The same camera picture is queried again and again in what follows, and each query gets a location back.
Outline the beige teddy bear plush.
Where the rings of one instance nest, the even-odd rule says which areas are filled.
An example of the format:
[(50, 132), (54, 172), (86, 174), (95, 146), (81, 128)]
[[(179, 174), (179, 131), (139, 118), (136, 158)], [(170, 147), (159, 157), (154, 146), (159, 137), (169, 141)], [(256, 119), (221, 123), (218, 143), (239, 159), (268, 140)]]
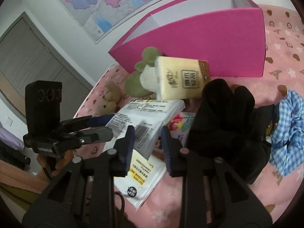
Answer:
[(120, 87), (113, 81), (107, 81), (105, 84), (106, 93), (103, 95), (102, 101), (98, 106), (97, 115), (104, 116), (112, 114), (117, 109), (117, 104), (122, 98)]

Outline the white printed packet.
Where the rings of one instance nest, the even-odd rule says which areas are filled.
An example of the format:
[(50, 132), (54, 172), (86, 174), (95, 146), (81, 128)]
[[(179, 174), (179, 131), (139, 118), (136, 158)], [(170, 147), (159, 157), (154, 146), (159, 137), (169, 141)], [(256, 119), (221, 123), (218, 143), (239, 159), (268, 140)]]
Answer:
[(125, 136), (128, 126), (135, 128), (134, 149), (149, 159), (161, 129), (185, 109), (185, 103), (177, 100), (131, 100), (107, 123), (115, 139)]

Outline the white yellow label packet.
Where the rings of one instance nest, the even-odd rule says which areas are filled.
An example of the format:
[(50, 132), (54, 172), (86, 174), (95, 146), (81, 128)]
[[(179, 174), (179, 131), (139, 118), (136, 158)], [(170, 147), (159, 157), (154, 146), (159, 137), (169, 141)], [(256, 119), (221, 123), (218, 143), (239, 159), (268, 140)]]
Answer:
[(130, 169), (126, 177), (115, 177), (114, 185), (138, 210), (166, 173), (165, 162), (151, 155), (144, 158), (133, 150)]

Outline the green frog plush toy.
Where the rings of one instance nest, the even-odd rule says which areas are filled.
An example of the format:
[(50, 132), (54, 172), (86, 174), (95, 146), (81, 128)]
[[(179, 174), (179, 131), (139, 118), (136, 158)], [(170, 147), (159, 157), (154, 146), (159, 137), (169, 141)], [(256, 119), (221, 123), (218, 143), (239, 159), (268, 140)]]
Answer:
[(142, 60), (134, 66), (135, 71), (125, 81), (125, 92), (129, 97), (156, 99), (158, 80), (156, 77), (155, 61), (163, 56), (155, 47), (147, 47), (141, 54)]

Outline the black scrunchie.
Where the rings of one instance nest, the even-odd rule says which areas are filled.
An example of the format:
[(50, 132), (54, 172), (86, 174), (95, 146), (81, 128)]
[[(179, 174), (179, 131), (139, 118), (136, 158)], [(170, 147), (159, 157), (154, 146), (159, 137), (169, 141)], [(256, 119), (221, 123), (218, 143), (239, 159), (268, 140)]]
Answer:
[(201, 158), (222, 158), (244, 182), (252, 184), (270, 158), (266, 130), (275, 105), (255, 107), (248, 88), (241, 85), (232, 90), (224, 79), (209, 82), (201, 98), (186, 147)]

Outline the cartoon print tissue pack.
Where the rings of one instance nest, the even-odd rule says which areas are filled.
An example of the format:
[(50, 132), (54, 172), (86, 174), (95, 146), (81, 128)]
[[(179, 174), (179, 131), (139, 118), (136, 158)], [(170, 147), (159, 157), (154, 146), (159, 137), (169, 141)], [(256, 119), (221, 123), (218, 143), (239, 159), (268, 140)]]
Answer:
[(185, 146), (195, 116), (195, 113), (181, 112), (167, 124), (172, 138), (180, 140), (183, 147)]

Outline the blue checked scrunchie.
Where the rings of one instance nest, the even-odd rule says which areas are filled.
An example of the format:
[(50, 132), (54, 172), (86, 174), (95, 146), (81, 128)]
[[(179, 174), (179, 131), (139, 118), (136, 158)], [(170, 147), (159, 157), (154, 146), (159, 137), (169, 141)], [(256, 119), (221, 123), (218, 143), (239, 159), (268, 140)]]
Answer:
[(288, 90), (275, 106), (275, 118), (269, 162), (285, 177), (303, 164), (303, 97)]

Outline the yellow tissue pack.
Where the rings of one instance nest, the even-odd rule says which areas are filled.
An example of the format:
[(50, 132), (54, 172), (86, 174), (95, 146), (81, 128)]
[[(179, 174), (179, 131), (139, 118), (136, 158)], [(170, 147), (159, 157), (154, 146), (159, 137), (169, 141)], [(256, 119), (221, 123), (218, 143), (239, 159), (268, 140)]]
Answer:
[(198, 99), (210, 81), (207, 61), (158, 57), (155, 62), (158, 100)]

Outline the grey door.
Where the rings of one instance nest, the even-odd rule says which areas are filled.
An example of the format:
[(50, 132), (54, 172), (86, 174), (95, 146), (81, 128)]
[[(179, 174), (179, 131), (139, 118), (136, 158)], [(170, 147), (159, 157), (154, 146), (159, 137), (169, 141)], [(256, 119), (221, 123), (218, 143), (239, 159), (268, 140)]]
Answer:
[(37, 80), (62, 83), (62, 120), (73, 118), (92, 85), (48, 42), (23, 12), (1, 35), (1, 94), (25, 120), (25, 87)]

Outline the pink cardboard box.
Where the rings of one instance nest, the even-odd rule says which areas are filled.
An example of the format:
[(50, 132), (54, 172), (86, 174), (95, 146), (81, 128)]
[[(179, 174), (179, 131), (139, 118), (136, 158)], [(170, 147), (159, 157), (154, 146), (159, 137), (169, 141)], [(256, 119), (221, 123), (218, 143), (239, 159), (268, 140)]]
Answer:
[(205, 60), (213, 77), (261, 77), (263, 12), (252, 0), (174, 0), (144, 15), (109, 54), (132, 72), (149, 46), (165, 56)]

